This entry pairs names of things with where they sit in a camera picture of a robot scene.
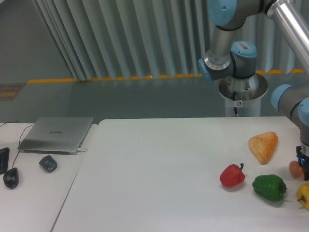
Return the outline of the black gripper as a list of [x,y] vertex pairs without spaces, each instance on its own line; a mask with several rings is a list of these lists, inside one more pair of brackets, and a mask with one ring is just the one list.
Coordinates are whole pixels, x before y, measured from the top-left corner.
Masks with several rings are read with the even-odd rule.
[[301,167],[304,180],[309,180],[309,147],[306,145],[300,145],[296,147],[296,157],[299,167]]

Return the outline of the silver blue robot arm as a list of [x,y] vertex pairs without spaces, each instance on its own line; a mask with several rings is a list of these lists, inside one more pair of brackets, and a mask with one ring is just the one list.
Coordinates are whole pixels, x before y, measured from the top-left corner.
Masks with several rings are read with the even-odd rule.
[[[208,12],[215,25],[209,50],[198,62],[203,77],[219,80],[226,116],[235,116],[240,107],[246,116],[258,116],[261,98],[268,83],[255,71],[254,44],[235,41],[235,34],[249,16],[263,13],[273,20],[289,47],[307,69],[309,67],[309,27],[292,0],[210,0]],[[296,148],[298,164],[309,178],[309,88],[285,84],[271,95],[273,107],[300,130],[301,145]]]

